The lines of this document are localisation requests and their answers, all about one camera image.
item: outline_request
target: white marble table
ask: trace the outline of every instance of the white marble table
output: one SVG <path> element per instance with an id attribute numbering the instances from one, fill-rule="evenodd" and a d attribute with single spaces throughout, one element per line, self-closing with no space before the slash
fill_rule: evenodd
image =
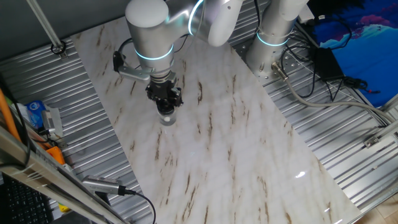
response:
<path id="1" fill-rule="evenodd" d="M 113 71 L 127 38 L 125 18 L 72 36 L 157 223 L 334 224 L 360 214 L 228 44 L 187 40 L 174 66 L 184 105 L 165 127 L 145 84 Z M 138 65 L 132 46 L 124 52 Z"/>

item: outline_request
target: cable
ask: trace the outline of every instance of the cable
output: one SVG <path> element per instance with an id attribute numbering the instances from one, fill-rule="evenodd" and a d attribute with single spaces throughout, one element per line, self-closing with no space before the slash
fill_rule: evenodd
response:
<path id="1" fill-rule="evenodd" d="M 2 82 L 0 82 L 1 83 L 1 87 L 2 88 L 4 88 L 4 89 L 6 89 L 6 91 L 8 91 L 9 93 L 10 93 L 10 91 L 8 90 L 8 88 L 7 88 L 7 86 L 6 85 L 4 85 Z M 26 145 L 26 148 L 27 148 L 27 151 L 26 151 L 26 158 L 25 158 L 25 161 L 24 161 L 24 165 L 20 165 L 20 164 L 15 164 L 15 163 L 10 163 L 10 164 L 1 164 L 1 166 L 0 166 L 0 169 L 2 169 L 2 168 L 4 168 L 4 167 L 10 167 L 10 166 L 12 166 L 12 167 L 16 167 L 16 168 L 20 168 L 20 169 L 25 169 L 26 167 L 27 167 L 27 165 L 28 165 L 28 163 L 29 163 L 29 159 L 30 159 L 30 146 L 31 146 L 31 143 L 30 143 L 30 137 L 29 137 L 29 134 L 28 134 L 28 132 L 27 132 L 27 128 L 26 128 L 26 124 L 25 124 L 25 121 L 24 121 L 24 117 L 23 117 L 23 115 L 22 115 L 22 113 L 21 113 L 21 111 L 20 111 L 20 109 L 19 109 L 19 107 L 18 107 L 18 104 L 17 104 L 17 101 L 16 101 L 16 99 L 11 95 L 11 101 L 14 103 L 14 105 L 15 105 L 15 108 L 16 108 L 16 110 L 17 110 L 17 114 L 18 114 L 18 117 L 19 117 L 19 119 L 20 119 L 20 121 L 21 121 L 21 124 L 22 124 L 22 130 L 23 130 L 23 132 L 24 132 L 24 137 L 25 137 L 25 145 Z"/>
<path id="2" fill-rule="evenodd" d="M 341 84 L 343 84 L 343 81 L 340 81 L 340 84 L 338 85 L 338 88 L 336 90 L 335 96 L 331 99 L 332 102 L 335 101 L 337 93 L 339 92 L 340 88 L 341 88 Z"/>
<path id="3" fill-rule="evenodd" d="M 187 39 L 188 39 L 188 34 L 185 34 L 185 35 L 183 35 L 182 37 L 184 37 L 184 36 L 185 36 L 184 42 L 182 43 L 181 47 L 180 47 L 178 50 L 176 50 L 174 53 L 179 52 L 179 51 L 182 49 L 182 47 L 184 46 L 185 41 L 187 41 Z"/>
<path id="4" fill-rule="evenodd" d="M 15 121 L 12 118 L 11 115 L 11 110 L 8 107 L 7 101 L 6 101 L 6 97 L 4 96 L 2 90 L 0 89 L 0 109 L 2 111 L 2 114 L 4 116 L 4 119 L 6 120 L 6 124 L 8 127 L 8 131 L 14 136 L 14 138 L 16 138 L 18 141 L 21 141 L 21 138 L 19 137 L 18 131 L 17 131 L 17 127 L 15 126 Z"/>
<path id="5" fill-rule="evenodd" d="M 152 222 L 152 224 L 155 224 L 155 221 L 156 221 L 156 211 L 155 211 L 154 204 L 149 200 L 149 198 L 147 198 L 147 197 L 143 196 L 142 194 L 137 193 L 137 192 L 135 192 L 135 191 L 133 191 L 133 190 L 124 190 L 124 193 L 125 193 L 125 194 L 131 194 L 131 195 L 137 195 L 137 196 L 142 197 L 143 199 L 145 199 L 145 200 L 151 205 L 151 207 L 152 207 L 152 209 L 153 209 L 153 211 L 154 211 L 154 221 Z"/>
<path id="6" fill-rule="evenodd" d="M 295 46 L 295 47 L 303 48 L 303 49 L 309 49 L 309 47 L 307 47 L 307 46 Z M 288 45 L 286 45 L 286 49 L 282 52 L 282 55 L 280 57 L 280 67 L 282 68 L 282 71 L 285 70 L 283 59 L 284 59 L 286 51 L 288 51 L 288 50 L 290 51 L 290 53 L 292 53 L 292 56 L 293 56 L 294 59 L 296 59 L 297 61 L 303 60 L 303 59 L 299 59 L 298 57 L 295 58 L 294 55 L 296 55 L 296 54 L 293 52 L 293 50 Z M 313 91 L 315 89 L 315 77 L 316 77 L 316 74 L 315 74 L 315 63 L 314 63 L 314 69 L 313 69 L 312 73 L 313 73 L 313 75 L 312 75 L 312 89 L 311 89 L 309 94 L 307 94 L 305 96 L 300 96 L 301 98 L 308 98 L 308 97 L 312 96 L 312 94 L 313 94 Z"/>
<path id="7" fill-rule="evenodd" d="M 381 111 L 381 110 L 379 110 L 379 109 L 376 109 L 376 108 L 374 108 L 374 107 L 372 107 L 372 106 L 365 105 L 365 104 L 363 104 L 363 103 L 357 103 L 357 102 L 311 103 L 311 102 L 305 101 L 305 100 L 304 100 L 303 98 L 301 98 L 301 97 L 296 93 L 296 91 L 293 89 L 293 86 L 292 86 L 292 84 L 290 83 L 290 80 L 289 80 L 289 79 L 286 79 L 285 82 L 286 82 L 286 85 L 288 86 L 288 88 L 291 90 L 293 96 L 296 97 L 296 99 L 298 99 L 299 102 L 301 102 L 301 103 L 303 103 L 303 104 L 305 104 L 305 105 L 313 106 L 313 107 L 340 106 L 340 105 L 359 106 L 359 107 L 362 107 L 362 108 L 365 108 L 365 109 L 369 109 L 369 110 L 371 110 L 371 111 L 373 111 L 373 112 L 375 112 L 375 113 L 377 113 L 377 114 L 379 114 L 379 115 L 385 117 L 385 118 L 386 118 L 388 121 L 390 121 L 391 123 L 393 123 L 393 122 L 395 121 L 395 120 L 392 119 L 389 115 L 387 115 L 385 112 L 383 112 L 383 111 Z"/>
<path id="8" fill-rule="evenodd" d="M 307 40 L 307 42 L 308 42 L 309 45 L 312 45 L 312 46 L 314 46 L 314 47 L 317 47 L 317 46 L 315 46 L 315 45 L 311 42 L 310 38 L 308 38 L 308 36 L 306 35 L 306 33 L 304 33 L 302 30 L 300 30 L 300 28 L 299 28 L 299 26 L 297 25 L 297 23 L 295 23 L 294 26 L 296 27 L 296 30 L 299 31 L 299 32 L 305 37 L 305 39 Z"/>
<path id="9" fill-rule="evenodd" d="M 261 15 L 260 15 L 260 7 L 259 7 L 258 1 L 253 0 L 253 2 L 254 2 L 254 7 L 256 8 L 256 13 L 257 13 L 257 27 L 256 27 L 256 31 L 254 33 L 257 34 L 257 32 L 260 29 Z"/>
<path id="10" fill-rule="evenodd" d="M 126 45 L 129 44 L 130 42 L 132 42 L 132 38 L 131 38 L 131 37 L 128 38 L 127 40 L 125 40 L 125 41 L 120 45 L 118 52 L 121 53 L 121 52 L 123 51 L 124 46 L 126 46 Z"/>
<path id="11" fill-rule="evenodd" d="M 347 41 L 346 41 L 342 46 L 333 47 L 332 50 L 342 49 L 343 47 L 347 46 L 349 40 L 351 40 L 351 38 L 352 38 L 352 36 L 353 36 L 353 32 L 352 32 L 351 29 L 349 28 L 349 25 L 348 25 L 347 23 L 345 23 L 342 19 L 336 19 L 336 18 L 328 17 L 328 16 L 319 16 L 319 17 L 318 17 L 318 20 L 319 20 L 319 21 L 322 20 L 322 19 L 330 19 L 330 20 L 339 22 L 339 23 L 342 24 L 345 28 L 347 28 L 347 30 L 348 30 L 348 32 L 349 32 L 349 36 L 348 36 Z"/>
<path id="12" fill-rule="evenodd" d="M 362 102 L 363 102 L 364 104 L 369 105 L 368 102 L 366 102 L 366 100 L 364 100 L 364 99 L 362 98 L 362 96 L 361 96 L 354 88 L 351 88 L 351 89 L 352 89 L 352 91 L 362 100 Z M 374 115 L 377 116 L 377 117 L 379 118 L 379 120 L 383 123 L 384 126 L 387 126 L 387 125 L 388 125 L 377 113 L 374 113 Z"/>
<path id="13" fill-rule="evenodd" d="M 344 85 L 347 86 L 348 88 L 360 89 L 368 93 L 380 93 L 380 91 L 367 90 L 368 88 L 367 81 L 362 80 L 360 78 L 344 77 L 343 82 Z"/>

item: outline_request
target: metal bracket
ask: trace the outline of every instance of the metal bracket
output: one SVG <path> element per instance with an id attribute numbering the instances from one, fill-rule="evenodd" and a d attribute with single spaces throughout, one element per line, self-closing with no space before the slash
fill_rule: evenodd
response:
<path id="1" fill-rule="evenodd" d="M 365 141 L 364 144 L 367 148 L 370 148 L 371 146 L 373 146 L 374 144 L 376 144 L 378 142 L 380 142 L 380 140 L 374 136 L 374 137 L 368 139 L 367 141 Z"/>
<path id="2" fill-rule="evenodd" d="M 389 136 L 398 139 L 398 121 L 391 123 L 387 127 L 378 131 L 376 134 L 373 134 L 371 138 L 363 143 L 367 148 L 370 148 L 374 144 L 381 142 L 383 139 L 388 138 Z"/>
<path id="3" fill-rule="evenodd" d="M 148 82 L 150 75 L 148 73 L 152 72 L 150 69 L 136 70 L 127 66 L 119 67 L 119 74 L 129 78 L 131 80 L 136 80 L 140 82 Z"/>

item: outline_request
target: orange cable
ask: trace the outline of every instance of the orange cable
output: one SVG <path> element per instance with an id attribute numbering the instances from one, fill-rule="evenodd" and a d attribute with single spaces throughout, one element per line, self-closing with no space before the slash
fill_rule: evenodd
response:
<path id="1" fill-rule="evenodd" d="M 8 127 L 9 132 L 20 142 L 21 138 L 19 137 L 18 131 L 17 131 L 17 127 L 15 126 L 15 122 L 14 119 L 12 118 L 11 115 L 11 110 L 8 107 L 7 101 L 6 101 L 6 97 L 4 97 L 4 94 L 2 93 L 2 91 L 0 90 L 0 109 L 2 111 L 2 114 L 4 116 L 4 119 L 6 120 L 6 124 Z"/>

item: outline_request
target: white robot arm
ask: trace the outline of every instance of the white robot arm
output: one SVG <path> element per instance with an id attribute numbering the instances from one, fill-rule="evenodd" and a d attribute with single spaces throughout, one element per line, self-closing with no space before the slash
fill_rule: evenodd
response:
<path id="1" fill-rule="evenodd" d="M 175 122 L 175 107 L 182 104 L 171 66 L 173 43 L 184 35 L 218 47 L 232 34 L 243 0 L 132 0 L 126 19 L 142 70 L 124 66 L 121 52 L 114 54 L 114 69 L 136 80 L 149 80 L 146 91 L 156 102 L 160 122 Z"/>
<path id="2" fill-rule="evenodd" d="M 308 0 L 272 0 L 262 15 L 259 32 L 246 55 L 255 75 L 270 73 L 295 20 Z M 121 52 L 114 54 L 114 70 L 135 80 L 149 80 L 146 91 L 156 102 L 160 122 L 175 122 L 175 107 L 182 105 L 181 89 L 175 86 L 171 67 L 173 43 L 184 35 L 218 47 L 232 34 L 243 0 L 132 0 L 126 19 L 142 70 L 124 66 Z"/>

